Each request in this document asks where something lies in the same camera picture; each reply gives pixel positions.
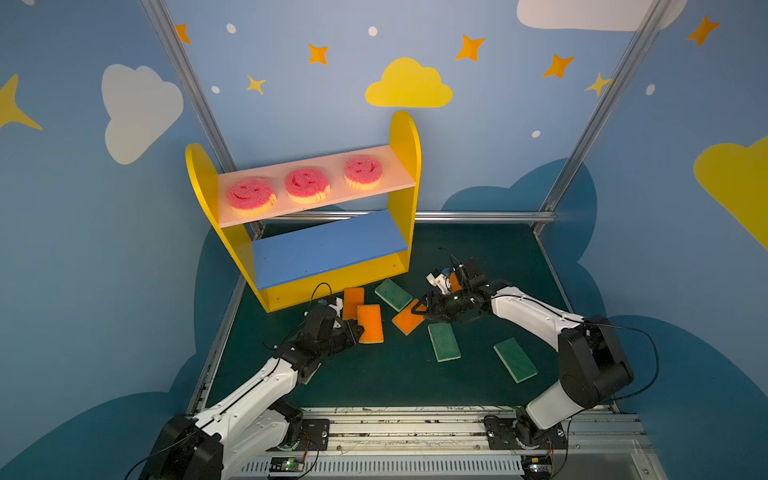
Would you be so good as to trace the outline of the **orange sponge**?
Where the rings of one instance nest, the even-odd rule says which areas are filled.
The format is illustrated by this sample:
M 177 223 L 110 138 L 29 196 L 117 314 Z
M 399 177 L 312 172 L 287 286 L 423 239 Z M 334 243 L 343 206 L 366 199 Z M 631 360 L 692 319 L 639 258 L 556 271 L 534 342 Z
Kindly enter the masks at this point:
M 384 332 L 381 308 L 378 304 L 364 304 L 357 307 L 357 321 L 364 329 L 360 336 L 361 344 L 381 344 Z
M 358 307 L 365 303 L 365 290 L 362 287 L 345 288 L 343 292 L 343 320 L 357 320 Z
M 392 320 L 394 326 L 404 335 L 410 335 L 424 320 L 426 308 L 418 299 L 412 300 Z
M 462 290 L 462 286 L 459 282 L 457 274 L 452 272 L 449 276 L 450 290 L 451 292 L 458 292 Z

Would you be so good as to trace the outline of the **green sponge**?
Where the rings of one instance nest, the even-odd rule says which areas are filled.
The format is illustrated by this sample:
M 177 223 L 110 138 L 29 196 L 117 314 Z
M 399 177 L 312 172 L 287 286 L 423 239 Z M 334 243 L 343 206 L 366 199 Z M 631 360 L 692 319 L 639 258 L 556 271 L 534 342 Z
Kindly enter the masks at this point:
M 506 339 L 493 346 L 505 369 L 516 383 L 521 383 L 538 374 L 538 369 L 514 338 Z
M 303 384 L 303 385 L 307 385 L 312 380 L 312 378 L 315 376 L 315 374 L 319 371 L 320 367 L 321 367 L 321 364 L 319 364 L 314 369 L 309 371 L 306 375 L 304 375 L 301 378 L 300 383 Z
M 450 323 L 432 323 L 428 334 L 438 363 L 458 360 L 461 351 Z
M 397 312 L 401 312 L 413 301 L 413 296 L 391 279 L 382 281 L 374 293 Z

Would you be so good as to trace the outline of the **pink smiley sponge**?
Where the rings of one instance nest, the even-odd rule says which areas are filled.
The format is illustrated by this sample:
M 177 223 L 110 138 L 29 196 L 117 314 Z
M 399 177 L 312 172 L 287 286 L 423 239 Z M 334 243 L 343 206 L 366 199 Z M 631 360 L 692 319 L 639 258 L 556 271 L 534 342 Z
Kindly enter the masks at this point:
M 330 193 L 331 185 L 327 176 L 317 168 L 299 168 L 284 178 L 288 197 L 298 204 L 315 204 Z
M 226 191 L 226 200 L 238 216 L 253 216 L 269 211 L 277 203 L 271 182 L 263 177 L 248 177 Z
M 349 158 L 344 165 L 344 180 L 347 186 L 357 190 L 377 188 L 383 178 L 383 165 L 375 157 L 358 155 Z

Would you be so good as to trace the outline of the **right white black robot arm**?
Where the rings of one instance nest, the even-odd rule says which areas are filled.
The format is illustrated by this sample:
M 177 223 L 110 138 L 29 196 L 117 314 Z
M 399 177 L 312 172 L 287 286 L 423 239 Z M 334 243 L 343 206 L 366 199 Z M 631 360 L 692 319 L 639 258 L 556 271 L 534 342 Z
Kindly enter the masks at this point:
M 473 258 L 427 276 L 431 289 L 415 315 L 452 322 L 468 311 L 492 314 L 535 335 L 558 354 L 559 376 L 516 412 L 518 441 L 529 447 L 562 421 L 610 399 L 634 380 L 616 326 L 538 300 L 505 280 L 489 280 Z

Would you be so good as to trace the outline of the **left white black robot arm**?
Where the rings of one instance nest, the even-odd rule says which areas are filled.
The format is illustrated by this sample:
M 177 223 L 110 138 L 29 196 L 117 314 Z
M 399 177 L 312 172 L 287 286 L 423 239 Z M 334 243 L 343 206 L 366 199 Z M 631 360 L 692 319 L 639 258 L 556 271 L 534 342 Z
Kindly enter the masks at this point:
M 139 477 L 228 479 L 256 454 L 297 444 L 303 413 L 283 398 L 312 378 L 325 358 L 357 345 L 365 332 L 357 320 L 344 320 L 342 309 L 311 307 L 300 329 L 239 388 L 193 416 L 171 418 L 138 463 Z

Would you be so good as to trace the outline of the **yellow shelf with pink and blue boards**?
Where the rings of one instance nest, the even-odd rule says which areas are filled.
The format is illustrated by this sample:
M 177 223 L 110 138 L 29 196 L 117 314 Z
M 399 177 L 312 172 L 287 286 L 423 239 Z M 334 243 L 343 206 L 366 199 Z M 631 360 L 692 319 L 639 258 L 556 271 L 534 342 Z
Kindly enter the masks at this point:
M 372 156 L 383 166 L 379 185 L 360 190 L 344 179 L 346 161 Z M 267 312 L 309 300 L 316 285 L 326 282 L 335 292 L 405 273 L 409 269 L 422 170 L 421 143 L 412 117 L 394 113 L 389 142 L 249 170 L 218 173 L 199 144 L 185 151 L 186 167 L 197 200 L 247 284 Z M 254 240 L 245 226 L 309 210 L 286 193 L 285 177 L 301 168 L 320 170 L 330 182 L 328 195 L 315 203 L 329 205 L 385 194 L 384 210 L 346 217 L 337 213 L 329 223 Z M 267 211 L 240 216 L 228 205 L 226 191 L 251 177 L 268 180 L 276 195 Z

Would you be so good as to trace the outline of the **back aluminium floor bar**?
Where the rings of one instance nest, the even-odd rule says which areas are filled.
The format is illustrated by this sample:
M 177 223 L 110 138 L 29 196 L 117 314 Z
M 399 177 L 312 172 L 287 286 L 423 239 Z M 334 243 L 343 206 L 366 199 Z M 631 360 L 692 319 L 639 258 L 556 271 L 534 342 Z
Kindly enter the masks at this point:
M 330 222 L 348 220 L 369 211 L 304 211 L 270 218 L 270 222 Z M 417 211 L 417 223 L 451 224 L 548 224 L 556 217 L 552 212 L 453 212 Z

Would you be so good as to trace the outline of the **left small circuit board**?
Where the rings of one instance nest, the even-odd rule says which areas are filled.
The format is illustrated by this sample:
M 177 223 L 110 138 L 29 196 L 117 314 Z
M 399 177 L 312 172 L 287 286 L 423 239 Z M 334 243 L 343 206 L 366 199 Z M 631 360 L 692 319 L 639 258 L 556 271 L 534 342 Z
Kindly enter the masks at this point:
M 306 462 L 298 457 L 272 457 L 269 462 L 269 475 L 300 476 L 305 472 Z

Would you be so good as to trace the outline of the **small circuit board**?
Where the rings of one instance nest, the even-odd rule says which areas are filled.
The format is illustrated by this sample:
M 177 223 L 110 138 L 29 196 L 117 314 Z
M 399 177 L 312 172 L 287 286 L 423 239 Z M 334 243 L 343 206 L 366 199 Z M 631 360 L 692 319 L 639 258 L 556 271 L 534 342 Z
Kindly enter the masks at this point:
M 306 462 L 298 457 L 272 457 L 269 462 L 269 475 L 300 476 L 305 472 Z
M 553 463 L 548 456 L 523 456 L 520 464 L 521 477 L 526 480 L 549 480 L 553 474 Z

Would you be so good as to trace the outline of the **right small circuit board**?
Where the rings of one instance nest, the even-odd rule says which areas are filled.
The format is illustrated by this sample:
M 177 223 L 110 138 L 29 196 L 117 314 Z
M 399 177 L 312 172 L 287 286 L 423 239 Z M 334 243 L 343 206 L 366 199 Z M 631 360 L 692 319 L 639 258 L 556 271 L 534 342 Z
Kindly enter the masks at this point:
M 526 480 L 549 480 L 553 474 L 553 463 L 548 456 L 523 456 L 520 464 L 521 477 Z

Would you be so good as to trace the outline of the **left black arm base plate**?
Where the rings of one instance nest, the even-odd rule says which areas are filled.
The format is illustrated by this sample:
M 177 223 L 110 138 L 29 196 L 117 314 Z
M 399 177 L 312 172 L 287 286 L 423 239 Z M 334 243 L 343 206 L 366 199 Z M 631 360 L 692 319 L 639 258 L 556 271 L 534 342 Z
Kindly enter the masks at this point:
M 326 451 L 330 437 L 327 419 L 280 420 L 265 435 L 266 451 Z

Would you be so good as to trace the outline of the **aluminium corner post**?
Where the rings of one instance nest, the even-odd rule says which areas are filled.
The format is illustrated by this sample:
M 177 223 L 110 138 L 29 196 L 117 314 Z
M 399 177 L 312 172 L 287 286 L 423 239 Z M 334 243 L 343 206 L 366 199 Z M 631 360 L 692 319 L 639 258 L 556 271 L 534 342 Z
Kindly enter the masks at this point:
M 225 173 L 236 171 L 234 158 L 185 51 L 184 42 L 179 37 L 166 3 L 161 0 L 141 0 L 141 4 L 179 77 L 221 169 Z
M 674 1 L 672 0 L 655 0 L 650 3 L 645 16 L 613 72 L 612 81 L 607 86 L 605 93 L 600 96 L 585 129 L 546 195 L 537 219 L 532 223 L 532 231 L 536 237 L 540 236 L 548 223 L 555 221 L 556 208 L 572 184 L 657 35 L 662 30 L 663 20 L 673 4 Z

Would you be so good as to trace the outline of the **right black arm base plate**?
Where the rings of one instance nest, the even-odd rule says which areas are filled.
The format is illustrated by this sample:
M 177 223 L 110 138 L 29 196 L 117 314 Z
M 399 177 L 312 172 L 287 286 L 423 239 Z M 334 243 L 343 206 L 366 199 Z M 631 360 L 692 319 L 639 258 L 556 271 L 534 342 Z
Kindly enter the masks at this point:
M 561 424 L 542 430 L 525 418 L 497 415 L 485 416 L 482 423 L 491 450 L 557 450 L 566 447 L 565 430 Z

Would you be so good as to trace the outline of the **aluminium rail frame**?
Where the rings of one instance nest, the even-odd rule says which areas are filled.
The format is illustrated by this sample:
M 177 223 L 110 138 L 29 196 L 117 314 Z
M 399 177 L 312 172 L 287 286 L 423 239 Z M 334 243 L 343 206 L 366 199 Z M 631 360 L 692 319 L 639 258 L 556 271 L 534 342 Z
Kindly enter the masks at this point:
M 550 479 L 662 479 L 665 471 L 639 418 L 596 408 L 562 423 L 566 447 L 491 450 L 487 415 L 509 407 L 327 407 L 301 410 L 330 421 L 326 451 L 266 451 L 228 479 L 523 479 L 523 456 L 548 456 Z M 300 476 L 269 475 L 272 457 L 306 462 Z

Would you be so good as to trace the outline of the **left aluminium corner post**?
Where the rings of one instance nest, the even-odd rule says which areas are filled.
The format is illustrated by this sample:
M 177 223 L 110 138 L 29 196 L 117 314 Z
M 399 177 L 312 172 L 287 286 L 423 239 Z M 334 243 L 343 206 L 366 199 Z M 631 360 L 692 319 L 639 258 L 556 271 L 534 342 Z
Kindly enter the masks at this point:
M 141 0 L 141 4 L 179 77 L 221 169 L 225 173 L 236 171 L 234 158 L 185 51 L 184 42 L 179 37 L 166 3 L 161 0 Z

